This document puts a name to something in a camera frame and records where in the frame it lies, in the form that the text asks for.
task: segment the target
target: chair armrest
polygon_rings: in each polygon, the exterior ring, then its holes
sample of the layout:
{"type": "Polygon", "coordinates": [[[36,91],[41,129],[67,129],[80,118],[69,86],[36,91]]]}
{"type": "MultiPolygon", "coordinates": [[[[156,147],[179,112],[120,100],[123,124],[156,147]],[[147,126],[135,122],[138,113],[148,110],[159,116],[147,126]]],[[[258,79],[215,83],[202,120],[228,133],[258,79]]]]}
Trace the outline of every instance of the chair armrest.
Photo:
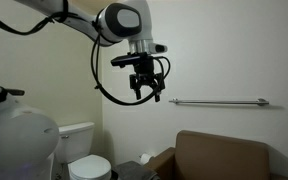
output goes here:
{"type": "Polygon", "coordinates": [[[173,164],[175,157],[175,148],[170,147],[163,151],[161,154],[152,158],[144,166],[150,170],[157,172],[157,175],[161,179],[172,180],[173,179],[173,164]]]}
{"type": "Polygon", "coordinates": [[[271,173],[271,180],[288,180],[288,177],[271,173]]]}

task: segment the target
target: brown chair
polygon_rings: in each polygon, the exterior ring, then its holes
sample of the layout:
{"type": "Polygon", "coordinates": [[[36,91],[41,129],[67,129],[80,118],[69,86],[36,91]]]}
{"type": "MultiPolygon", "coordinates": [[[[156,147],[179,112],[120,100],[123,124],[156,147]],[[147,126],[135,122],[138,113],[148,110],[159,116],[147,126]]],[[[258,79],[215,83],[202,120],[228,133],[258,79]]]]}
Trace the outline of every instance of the brown chair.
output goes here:
{"type": "Polygon", "coordinates": [[[266,144],[191,131],[145,167],[162,180],[288,180],[270,173],[266,144]]]}

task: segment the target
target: toilet tank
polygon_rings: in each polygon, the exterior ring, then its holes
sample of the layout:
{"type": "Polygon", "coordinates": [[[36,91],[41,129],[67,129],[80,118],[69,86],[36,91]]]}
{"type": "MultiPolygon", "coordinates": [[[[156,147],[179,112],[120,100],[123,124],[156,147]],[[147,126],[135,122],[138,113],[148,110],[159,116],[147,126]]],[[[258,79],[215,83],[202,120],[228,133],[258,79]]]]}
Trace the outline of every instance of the toilet tank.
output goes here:
{"type": "Polygon", "coordinates": [[[60,140],[55,149],[59,163],[70,163],[85,156],[91,150],[94,123],[86,122],[59,128],[60,140]]]}

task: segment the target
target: grab bar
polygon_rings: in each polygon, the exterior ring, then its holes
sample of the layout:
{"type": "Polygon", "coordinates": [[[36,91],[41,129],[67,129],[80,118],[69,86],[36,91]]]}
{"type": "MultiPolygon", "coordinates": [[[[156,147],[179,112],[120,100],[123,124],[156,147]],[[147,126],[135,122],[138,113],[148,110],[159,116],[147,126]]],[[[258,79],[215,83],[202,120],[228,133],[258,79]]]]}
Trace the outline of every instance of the grab bar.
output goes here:
{"type": "Polygon", "coordinates": [[[257,101],[206,101],[206,100],[178,100],[174,98],[169,102],[175,104],[239,104],[239,105],[258,105],[258,106],[265,106],[269,105],[270,102],[266,101],[265,99],[258,99],[257,101]]]}

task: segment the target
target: toilet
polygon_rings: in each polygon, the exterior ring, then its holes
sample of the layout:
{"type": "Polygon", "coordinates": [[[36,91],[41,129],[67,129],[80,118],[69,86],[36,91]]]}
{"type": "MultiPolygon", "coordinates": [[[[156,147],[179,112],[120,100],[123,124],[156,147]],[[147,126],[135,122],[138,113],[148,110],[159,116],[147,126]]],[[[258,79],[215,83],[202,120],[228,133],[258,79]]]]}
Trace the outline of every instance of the toilet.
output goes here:
{"type": "Polygon", "coordinates": [[[55,149],[59,163],[68,165],[70,180],[110,180],[111,164],[103,157],[89,155],[94,123],[86,122],[59,128],[55,149]]]}

